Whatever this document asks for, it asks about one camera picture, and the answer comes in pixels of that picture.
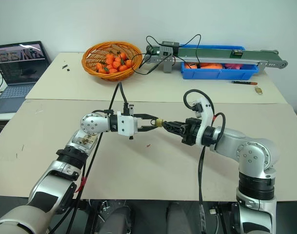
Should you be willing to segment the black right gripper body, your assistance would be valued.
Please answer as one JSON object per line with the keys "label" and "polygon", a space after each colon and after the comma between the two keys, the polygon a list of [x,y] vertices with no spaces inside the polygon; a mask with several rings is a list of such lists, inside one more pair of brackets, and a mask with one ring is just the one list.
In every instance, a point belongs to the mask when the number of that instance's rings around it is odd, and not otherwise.
{"label": "black right gripper body", "polygon": [[195,145],[200,126],[201,120],[199,118],[187,118],[181,142],[189,146]]}

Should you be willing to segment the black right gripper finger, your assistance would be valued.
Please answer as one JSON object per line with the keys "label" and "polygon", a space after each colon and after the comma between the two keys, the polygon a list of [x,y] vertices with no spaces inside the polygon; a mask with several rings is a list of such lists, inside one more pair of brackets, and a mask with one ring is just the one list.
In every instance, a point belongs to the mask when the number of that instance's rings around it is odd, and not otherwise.
{"label": "black right gripper finger", "polygon": [[184,122],[180,122],[180,121],[164,121],[162,123],[162,126],[164,128],[181,128],[185,125]]}
{"label": "black right gripper finger", "polygon": [[183,136],[185,133],[184,127],[168,126],[165,128],[165,130],[178,136]]}

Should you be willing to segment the blue plastic bin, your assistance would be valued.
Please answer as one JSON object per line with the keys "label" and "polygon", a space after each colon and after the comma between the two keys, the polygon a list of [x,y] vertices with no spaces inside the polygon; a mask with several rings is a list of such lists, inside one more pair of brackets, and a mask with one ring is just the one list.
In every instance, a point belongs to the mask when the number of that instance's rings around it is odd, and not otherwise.
{"label": "blue plastic bin", "polygon": [[[233,49],[245,50],[235,45],[186,45],[179,49],[181,73],[184,79],[215,79],[215,80],[249,80],[258,73],[255,64],[243,64],[240,70],[225,69],[226,62],[218,62],[218,58],[231,55]],[[184,63],[220,63],[222,69],[186,69]]]}

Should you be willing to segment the orange toy in bin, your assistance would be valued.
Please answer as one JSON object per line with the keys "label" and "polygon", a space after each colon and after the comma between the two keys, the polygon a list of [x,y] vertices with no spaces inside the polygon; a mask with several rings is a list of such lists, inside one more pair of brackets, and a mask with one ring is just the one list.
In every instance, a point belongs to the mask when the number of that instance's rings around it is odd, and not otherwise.
{"label": "orange toy in bin", "polygon": [[220,63],[184,63],[186,69],[222,69]]}

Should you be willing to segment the grey mini conveyor belt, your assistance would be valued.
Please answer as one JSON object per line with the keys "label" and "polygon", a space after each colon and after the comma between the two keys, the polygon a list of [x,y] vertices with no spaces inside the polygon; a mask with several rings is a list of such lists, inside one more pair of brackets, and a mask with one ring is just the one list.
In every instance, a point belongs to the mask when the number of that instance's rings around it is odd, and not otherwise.
{"label": "grey mini conveyor belt", "polygon": [[172,71],[175,62],[186,63],[232,63],[256,65],[260,71],[266,67],[283,69],[288,65],[280,58],[277,50],[249,51],[240,49],[217,49],[150,46],[146,47],[143,61],[146,63],[164,64],[164,72]]}

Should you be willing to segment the orange wicker basket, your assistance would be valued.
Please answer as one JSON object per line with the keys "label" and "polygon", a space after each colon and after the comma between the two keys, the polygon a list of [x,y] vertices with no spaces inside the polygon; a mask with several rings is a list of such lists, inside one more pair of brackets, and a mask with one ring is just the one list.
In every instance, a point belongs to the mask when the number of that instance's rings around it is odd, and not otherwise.
{"label": "orange wicker basket", "polygon": [[[117,56],[120,52],[124,52],[127,55],[127,59],[131,59],[133,61],[133,67],[128,68],[127,70],[114,74],[101,74],[96,70],[96,64],[102,63],[103,68],[106,67],[106,55],[113,54]],[[122,81],[127,79],[134,73],[142,60],[141,51],[134,45],[124,42],[124,41],[108,41],[103,42],[89,48],[82,57],[81,63],[84,70],[98,78],[101,78],[105,81]]]}

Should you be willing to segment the grey open laptop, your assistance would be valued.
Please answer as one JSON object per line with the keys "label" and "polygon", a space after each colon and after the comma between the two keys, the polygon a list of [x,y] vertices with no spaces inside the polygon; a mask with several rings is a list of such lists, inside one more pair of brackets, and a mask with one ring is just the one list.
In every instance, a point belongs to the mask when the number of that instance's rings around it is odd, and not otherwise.
{"label": "grey open laptop", "polygon": [[0,45],[0,114],[15,113],[50,64],[41,41]]}

